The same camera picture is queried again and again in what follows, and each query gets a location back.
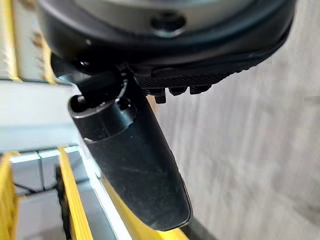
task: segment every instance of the black plastic part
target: black plastic part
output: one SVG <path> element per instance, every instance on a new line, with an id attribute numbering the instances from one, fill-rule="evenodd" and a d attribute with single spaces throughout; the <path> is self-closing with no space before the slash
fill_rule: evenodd
<path id="1" fill-rule="evenodd" d="M 156 230 L 183 226 L 192 216 L 191 203 L 157 119 L 133 79 L 121 94 L 136 112 L 121 128 L 115 121 L 110 124 L 110 119 L 128 123 L 118 114 L 123 111 L 116 101 L 79 112 L 73 97 L 69 112 L 93 158 L 130 210 Z"/>
<path id="2" fill-rule="evenodd" d="M 222 23 L 165 39 L 115 29 L 72 0 L 38 2 L 41 28 L 55 54 L 123 64 L 147 90 L 212 85 L 259 64 L 286 41 L 296 5 L 296 0 L 256 0 Z"/>

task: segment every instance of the black wire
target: black wire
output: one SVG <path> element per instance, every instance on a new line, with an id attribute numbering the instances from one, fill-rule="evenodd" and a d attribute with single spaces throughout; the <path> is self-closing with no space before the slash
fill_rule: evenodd
<path id="1" fill-rule="evenodd" d="M 31 189 L 31 188 L 29 188 L 29 187 L 27 187 L 27 186 L 24 186 L 24 185 L 21 185 L 21 184 L 18 184 L 18 183 L 13 183 L 16 187 L 18 187 L 18 188 L 22 188 L 22 189 L 25 189 L 25 190 L 27 190 L 28 192 L 30 192 L 31 194 L 36 194 L 38 191 L 36 191 L 36 190 L 34 190 L 34 189 Z"/>

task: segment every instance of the white panel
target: white panel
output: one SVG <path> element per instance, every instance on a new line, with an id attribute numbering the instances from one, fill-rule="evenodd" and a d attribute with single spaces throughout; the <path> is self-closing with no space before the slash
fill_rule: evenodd
<path id="1" fill-rule="evenodd" d="M 65 85 L 0 81 L 0 152 L 77 142 Z"/>

